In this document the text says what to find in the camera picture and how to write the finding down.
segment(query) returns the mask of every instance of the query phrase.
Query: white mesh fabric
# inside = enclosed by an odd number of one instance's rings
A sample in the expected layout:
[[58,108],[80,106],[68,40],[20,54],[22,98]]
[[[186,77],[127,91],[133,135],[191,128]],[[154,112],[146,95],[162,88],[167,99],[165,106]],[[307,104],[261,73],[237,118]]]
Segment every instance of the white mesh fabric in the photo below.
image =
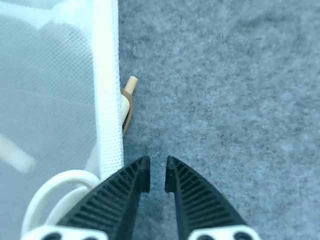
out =
[[[12,16],[4,3],[30,7],[29,13]],[[30,14],[33,10],[44,11]],[[25,174],[0,160],[0,239],[19,239],[26,207],[45,181],[85,167],[97,130],[107,140],[98,155],[105,176],[123,164],[118,40],[112,42],[118,82],[111,91],[114,124],[101,130],[96,122],[106,122],[95,117],[92,16],[90,0],[0,0],[0,135],[36,162],[35,170]],[[111,27],[118,39],[116,20]]]

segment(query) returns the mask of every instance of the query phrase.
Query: gray carpet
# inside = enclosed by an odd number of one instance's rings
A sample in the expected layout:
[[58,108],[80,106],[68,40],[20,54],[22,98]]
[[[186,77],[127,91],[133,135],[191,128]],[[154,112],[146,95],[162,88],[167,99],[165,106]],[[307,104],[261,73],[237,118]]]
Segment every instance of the gray carpet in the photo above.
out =
[[320,2],[120,0],[120,74],[139,77],[127,163],[151,157],[135,240],[178,239],[167,155],[264,240],[320,234]]

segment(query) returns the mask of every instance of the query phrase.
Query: white cord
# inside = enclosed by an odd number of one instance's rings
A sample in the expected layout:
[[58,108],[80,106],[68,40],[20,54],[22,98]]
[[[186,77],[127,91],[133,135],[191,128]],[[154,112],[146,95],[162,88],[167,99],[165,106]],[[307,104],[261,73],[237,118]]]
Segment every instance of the white cord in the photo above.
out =
[[39,226],[41,213],[45,208],[50,197],[57,192],[59,187],[65,184],[81,184],[84,185],[87,191],[82,187],[77,188],[62,198],[51,212],[47,222],[54,224],[53,221],[59,220],[59,217],[71,209],[78,201],[79,197],[85,196],[93,190],[100,180],[94,174],[84,170],[69,170],[61,172],[49,179],[35,193],[29,203],[22,222],[21,237],[27,232]]

